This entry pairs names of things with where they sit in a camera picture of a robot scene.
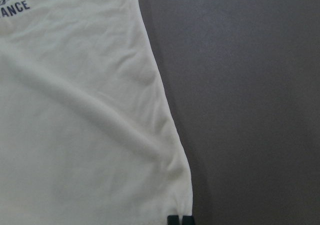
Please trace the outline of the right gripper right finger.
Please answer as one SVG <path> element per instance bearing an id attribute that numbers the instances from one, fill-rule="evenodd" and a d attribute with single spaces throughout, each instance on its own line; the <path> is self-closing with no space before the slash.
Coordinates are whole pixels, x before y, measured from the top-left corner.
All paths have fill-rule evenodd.
<path id="1" fill-rule="evenodd" d="M 195 219 L 192 215 L 184 215 L 181 220 L 182 225 L 195 225 Z"/>

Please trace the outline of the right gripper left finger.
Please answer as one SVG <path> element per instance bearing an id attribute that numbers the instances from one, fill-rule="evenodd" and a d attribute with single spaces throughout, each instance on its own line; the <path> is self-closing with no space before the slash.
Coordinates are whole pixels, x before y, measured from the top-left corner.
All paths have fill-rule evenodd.
<path id="1" fill-rule="evenodd" d="M 180 218 L 178 215 L 168 215 L 167 225 L 180 225 Z"/>

